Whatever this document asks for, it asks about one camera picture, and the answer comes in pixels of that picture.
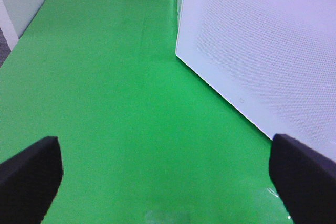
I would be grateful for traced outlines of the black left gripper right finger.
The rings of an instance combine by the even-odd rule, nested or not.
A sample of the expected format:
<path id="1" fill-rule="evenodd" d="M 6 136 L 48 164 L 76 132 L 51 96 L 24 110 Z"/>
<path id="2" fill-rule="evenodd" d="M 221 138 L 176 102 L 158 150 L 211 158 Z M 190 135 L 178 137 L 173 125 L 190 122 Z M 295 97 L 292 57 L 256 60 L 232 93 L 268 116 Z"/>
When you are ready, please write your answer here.
<path id="1" fill-rule="evenodd" d="M 335 223 L 335 162 L 286 134 L 275 134 L 268 172 L 294 223 Z"/>

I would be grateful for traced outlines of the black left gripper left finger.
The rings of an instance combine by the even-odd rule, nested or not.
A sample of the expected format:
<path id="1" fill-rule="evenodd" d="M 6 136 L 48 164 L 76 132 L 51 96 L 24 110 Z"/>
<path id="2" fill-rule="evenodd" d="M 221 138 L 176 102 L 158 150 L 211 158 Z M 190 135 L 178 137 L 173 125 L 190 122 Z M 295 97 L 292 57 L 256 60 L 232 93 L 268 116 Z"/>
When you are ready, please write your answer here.
<path id="1" fill-rule="evenodd" d="M 41 223 L 63 175 L 56 136 L 46 136 L 1 163 L 1 223 Z"/>

